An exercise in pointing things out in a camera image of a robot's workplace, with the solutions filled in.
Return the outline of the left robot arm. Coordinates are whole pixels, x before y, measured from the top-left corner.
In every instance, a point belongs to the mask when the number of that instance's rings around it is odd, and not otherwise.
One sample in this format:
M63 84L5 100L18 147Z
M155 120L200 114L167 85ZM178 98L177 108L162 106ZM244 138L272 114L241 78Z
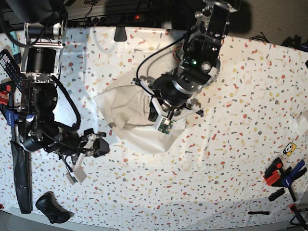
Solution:
M183 42L178 67L147 84L138 75L136 85L157 102L167 113L165 122L178 116L183 109L192 111L188 100L219 73L219 50L229 31L229 15L240 9L239 0L206 0L204 8L195 13L195 24L178 40Z

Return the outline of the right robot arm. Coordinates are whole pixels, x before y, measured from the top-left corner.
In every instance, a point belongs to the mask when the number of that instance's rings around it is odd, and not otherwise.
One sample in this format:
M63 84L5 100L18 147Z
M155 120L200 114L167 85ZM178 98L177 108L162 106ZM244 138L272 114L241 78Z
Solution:
M0 26L8 39L24 48L18 72L22 99L18 114L18 141L27 152L45 150L60 158L80 155L100 157L109 151L104 132L93 129L79 136L80 113L69 93L57 78L61 71L61 56L67 27L68 13L62 0L9 0L7 5L24 22L26 41L21 43L9 32L4 19ZM76 121L68 126L54 118L54 109L61 91L71 106Z

